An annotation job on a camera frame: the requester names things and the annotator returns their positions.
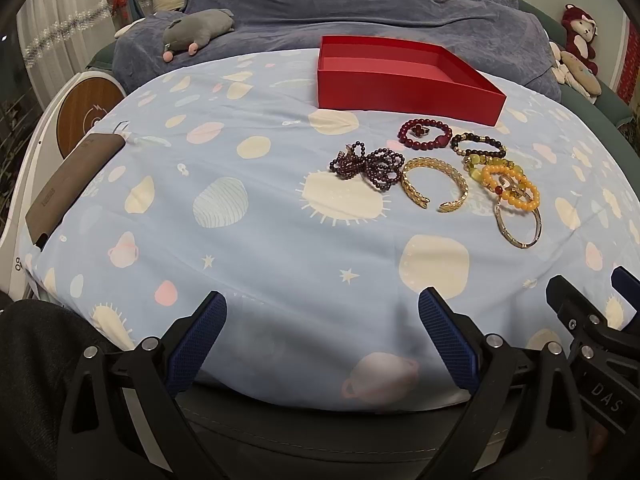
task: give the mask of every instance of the beaded bracelet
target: beaded bracelet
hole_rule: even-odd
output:
[[[465,178],[446,162],[442,160],[438,160],[437,158],[429,158],[425,156],[419,156],[417,158],[412,158],[407,161],[402,168],[402,173],[400,173],[400,184],[402,185],[402,189],[407,193],[408,197],[414,201],[415,204],[419,205],[423,209],[427,209],[430,200],[418,192],[417,189],[409,182],[406,174],[412,170],[413,168],[433,168],[434,170],[442,171],[443,173],[448,174],[453,181],[458,184],[460,188],[460,198],[455,200],[454,202],[445,202],[440,204],[440,208],[438,211],[440,213],[450,213],[460,208],[460,206],[466,200],[466,197],[469,194],[469,187],[466,184]]]
[[[429,133],[429,129],[427,128],[425,131],[423,126],[439,128],[444,132],[444,134],[437,136],[434,140],[430,140],[428,142],[418,142],[418,140],[407,139],[406,134],[409,130],[411,130],[418,138]],[[426,151],[433,150],[434,148],[446,148],[447,144],[451,140],[452,134],[453,130],[448,124],[445,124],[442,121],[436,121],[434,119],[411,119],[400,127],[400,131],[398,132],[398,141],[408,148]]]
[[[458,147],[458,144],[463,140],[472,140],[473,142],[485,142],[490,144],[491,146],[495,146],[498,148],[497,152],[485,152],[483,150],[463,150]],[[503,158],[507,154],[507,148],[504,147],[504,144],[499,140],[492,139],[491,137],[481,137],[472,133],[464,133],[461,135],[456,135],[451,139],[451,149],[456,152],[458,155],[484,155],[484,156],[495,156],[498,158]]]
[[[513,194],[517,195],[518,198],[524,197],[529,201],[532,200],[532,198],[526,192],[517,188],[513,179],[511,179],[507,175],[502,174],[499,179],[502,187],[504,188],[508,186],[508,189],[510,189]],[[537,208],[533,210],[533,216],[536,219],[536,233],[534,234],[533,241],[528,244],[523,244],[522,242],[517,241],[516,238],[514,238],[509,231],[507,231],[507,227],[504,224],[504,220],[502,220],[502,214],[500,212],[501,203],[502,200],[500,199],[500,197],[498,197],[498,200],[494,205],[494,216],[496,221],[498,222],[498,229],[500,230],[500,234],[502,234],[502,236],[511,245],[519,249],[529,249],[530,247],[535,245],[535,243],[540,239],[540,235],[542,234],[542,219],[540,218],[540,211]]]
[[[489,166],[505,166],[512,170],[515,170],[516,173],[524,175],[523,169],[518,166],[512,160],[507,160],[506,158],[498,158],[496,156],[485,156],[485,155],[477,155],[475,153],[471,155],[465,155],[465,158],[462,159],[463,167],[468,172],[469,176],[482,184],[482,171],[476,168],[476,164],[488,164]],[[520,189],[524,190],[524,184],[519,184]]]
[[[529,188],[532,194],[530,202],[523,202],[520,197],[523,196],[523,191],[515,189],[503,189],[491,176],[492,173],[502,173],[510,176],[512,179],[517,180],[518,183],[524,184],[525,188]],[[485,166],[482,168],[482,182],[490,190],[492,190],[500,200],[506,200],[510,205],[523,211],[533,211],[540,205],[540,193],[538,188],[534,186],[527,177],[517,173],[513,168],[507,168],[506,166]]]
[[[388,148],[380,148],[365,155],[364,142],[347,144],[346,153],[339,152],[338,156],[329,163],[329,171],[347,180],[359,173],[364,173],[373,186],[380,191],[387,191],[400,180],[400,169],[404,164],[404,156]]]

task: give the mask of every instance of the gray plush toy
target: gray plush toy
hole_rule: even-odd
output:
[[[234,20],[229,9],[207,9],[193,14],[185,14],[169,25],[164,34],[164,54],[162,59],[169,63],[174,52],[188,50],[190,56],[209,44],[209,41],[226,32],[232,32]]]

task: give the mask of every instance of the light blue bedsheet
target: light blue bedsheet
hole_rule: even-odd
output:
[[[278,404],[424,410],[465,399],[420,324],[433,285],[450,307],[510,344],[570,336],[546,306],[569,279],[610,325],[632,309],[611,288],[618,265],[640,275],[640,204],[620,168],[569,110],[490,76],[508,95],[495,128],[542,196],[542,237],[520,250],[498,231],[494,199],[471,179],[417,169],[423,210],[401,187],[378,193],[327,165],[346,143],[399,149],[405,114],[316,108],[316,49],[208,62],[159,77],[96,124],[126,146],[97,175],[44,251],[24,233],[35,281],[133,348],[188,316],[210,290],[228,303],[204,380]],[[424,152],[402,151],[412,158]],[[451,149],[427,153],[462,170]],[[529,241],[533,216],[509,215]]]

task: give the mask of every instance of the round wooden device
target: round wooden device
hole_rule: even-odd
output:
[[[60,155],[66,158],[84,134],[123,98],[120,89],[103,77],[90,77],[74,86],[66,95],[58,116]]]

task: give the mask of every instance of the red box lid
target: red box lid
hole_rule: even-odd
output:
[[[446,48],[369,36],[323,36],[318,105],[450,117],[494,126],[507,97]]]

